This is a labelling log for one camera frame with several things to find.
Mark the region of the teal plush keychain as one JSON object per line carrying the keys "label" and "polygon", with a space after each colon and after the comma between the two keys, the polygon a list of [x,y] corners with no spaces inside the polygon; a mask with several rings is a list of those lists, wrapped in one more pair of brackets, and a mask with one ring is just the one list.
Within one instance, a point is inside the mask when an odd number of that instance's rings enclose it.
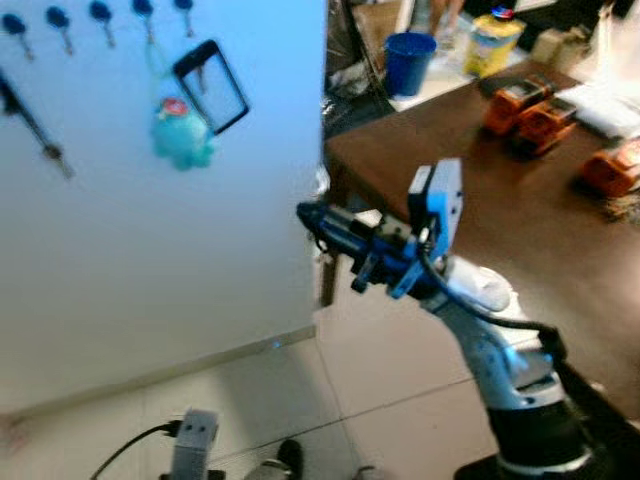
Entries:
{"label": "teal plush keychain", "polygon": [[164,51],[155,40],[143,47],[148,73],[152,150],[178,172],[209,168],[216,152],[209,122],[188,99],[170,72]]}

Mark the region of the dark brown wooden table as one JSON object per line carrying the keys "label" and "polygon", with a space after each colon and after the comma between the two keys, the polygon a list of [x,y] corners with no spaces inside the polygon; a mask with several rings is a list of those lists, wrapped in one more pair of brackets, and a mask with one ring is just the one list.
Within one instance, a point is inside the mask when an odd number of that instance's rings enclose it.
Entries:
{"label": "dark brown wooden table", "polygon": [[532,319],[557,326],[570,364],[602,385],[627,419],[640,416],[640,229],[608,221],[576,187],[603,147],[576,128],[547,155],[526,159],[483,129],[480,79],[326,140],[332,198],[355,196],[407,216],[416,170],[443,157],[463,165],[463,212],[453,252],[515,285]]}

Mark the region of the blue plastic bucket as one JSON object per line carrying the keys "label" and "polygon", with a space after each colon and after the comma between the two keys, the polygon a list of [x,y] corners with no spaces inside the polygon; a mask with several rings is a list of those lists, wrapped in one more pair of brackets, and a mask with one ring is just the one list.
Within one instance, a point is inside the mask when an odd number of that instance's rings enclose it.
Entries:
{"label": "blue plastic bucket", "polygon": [[392,97],[419,95],[436,51],[436,40],[428,33],[394,33],[384,42],[384,88]]}

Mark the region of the dark crumpled sheet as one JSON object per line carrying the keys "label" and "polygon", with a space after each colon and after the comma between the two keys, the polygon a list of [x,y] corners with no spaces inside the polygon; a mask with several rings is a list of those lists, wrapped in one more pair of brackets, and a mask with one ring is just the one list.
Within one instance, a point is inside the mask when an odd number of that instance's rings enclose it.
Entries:
{"label": "dark crumpled sheet", "polygon": [[326,93],[389,99],[384,44],[396,32],[399,14],[401,0],[326,0]]}

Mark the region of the yellow printed container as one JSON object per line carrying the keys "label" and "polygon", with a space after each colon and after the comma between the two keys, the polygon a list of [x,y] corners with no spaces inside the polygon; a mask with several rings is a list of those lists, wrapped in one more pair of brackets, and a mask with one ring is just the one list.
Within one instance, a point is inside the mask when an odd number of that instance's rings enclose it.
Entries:
{"label": "yellow printed container", "polygon": [[486,77],[506,67],[526,24],[515,18],[515,10],[506,4],[494,5],[488,14],[474,20],[470,41],[463,55],[463,73]]}

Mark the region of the person bare legs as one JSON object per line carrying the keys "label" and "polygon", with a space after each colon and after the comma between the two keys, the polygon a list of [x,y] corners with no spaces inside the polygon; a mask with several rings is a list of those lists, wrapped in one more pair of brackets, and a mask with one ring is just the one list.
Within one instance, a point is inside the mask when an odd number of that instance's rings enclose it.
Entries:
{"label": "person bare legs", "polygon": [[443,49],[452,44],[466,0],[429,0],[428,32]]}

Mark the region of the small metal key bunch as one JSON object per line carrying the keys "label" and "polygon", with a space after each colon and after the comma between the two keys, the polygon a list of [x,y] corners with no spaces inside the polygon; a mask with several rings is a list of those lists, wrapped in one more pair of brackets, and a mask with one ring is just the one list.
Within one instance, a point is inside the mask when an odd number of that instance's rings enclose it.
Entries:
{"label": "small metal key bunch", "polygon": [[608,221],[625,221],[625,223],[639,223],[640,197],[626,195],[622,197],[604,198],[602,214]]}

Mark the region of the grey robot left leg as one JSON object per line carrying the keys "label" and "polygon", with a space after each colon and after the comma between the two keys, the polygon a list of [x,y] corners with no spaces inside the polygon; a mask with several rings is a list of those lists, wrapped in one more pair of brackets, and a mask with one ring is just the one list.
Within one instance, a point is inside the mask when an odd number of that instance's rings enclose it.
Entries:
{"label": "grey robot left leg", "polygon": [[241,480],[302,480],[305,475],[305,451],[296,439],[285,439],[274,457],[262,461]]}

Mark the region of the white paper stack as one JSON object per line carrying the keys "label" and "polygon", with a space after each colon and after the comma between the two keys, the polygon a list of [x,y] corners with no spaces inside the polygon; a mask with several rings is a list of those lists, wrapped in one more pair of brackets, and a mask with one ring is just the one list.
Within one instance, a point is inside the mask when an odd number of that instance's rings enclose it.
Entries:
{"label": "white paper stack", "polygon": [[556,92],[556,99],[576,109],[575,118],[605,138],[640,136],[639,110],[595,84],[575,84]]}

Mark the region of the small cardboard box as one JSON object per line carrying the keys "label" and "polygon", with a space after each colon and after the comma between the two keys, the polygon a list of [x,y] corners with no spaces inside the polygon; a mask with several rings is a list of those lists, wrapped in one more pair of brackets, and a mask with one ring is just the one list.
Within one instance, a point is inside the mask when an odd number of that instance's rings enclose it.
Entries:
{"label": "small cardboard box", "polygon": [[588,59],[593,49],[593,32],[585,27],[545,29],[536,37],[529,59],[568,74]]}

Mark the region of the black frame card holder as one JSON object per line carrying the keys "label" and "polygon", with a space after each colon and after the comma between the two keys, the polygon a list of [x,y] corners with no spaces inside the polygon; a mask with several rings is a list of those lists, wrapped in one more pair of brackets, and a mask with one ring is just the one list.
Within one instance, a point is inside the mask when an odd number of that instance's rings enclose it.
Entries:
{"label": "black frame card holder", "polygon": [[215,40],[205,40],[180,56],[172,65],[172,74],[215,136],[250,113],[241,82]]}

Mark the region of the blue wall hook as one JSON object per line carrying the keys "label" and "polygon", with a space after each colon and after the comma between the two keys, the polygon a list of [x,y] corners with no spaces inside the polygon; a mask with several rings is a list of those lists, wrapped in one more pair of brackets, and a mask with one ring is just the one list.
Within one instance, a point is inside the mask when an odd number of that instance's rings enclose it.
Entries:
{"label": "blue wall hook", "polygon": [[131,10],[143,24],[146,42],[148,46],[156,44],[154,13],[155,6],[152,0],[131,0]]}
{"label": "blue wall hook", "polygon": [[174,8],[182,15],[184,28],[186,28],[186,37],[195,37],[195,0],[173,0]]}
{"label": "blue wall hook", "polygon": [[47,6],[45,20],[59,33],[65,54],[73,56],[76,50],[74,50],[73,42],[70,40],[70,17],[67,10],[58,5]]}
{"label": "blue wall hook", "polygon": [[14,38],[27,61],[35,61],[35,52],[29,46],[27,38],[27,24],[19,15],[13,13],[0,15],[0,28],[4,29],[6,35]]}
{"label": "blue wall hook", "polygon": [[113,9],[105,0],[92,0],[88,5],[88,13],[90,17],[95,20],[101,27],[102,33],[104,33],[106,45],[110,49],[114,49],[116,46],[114,31],[113,31]]}

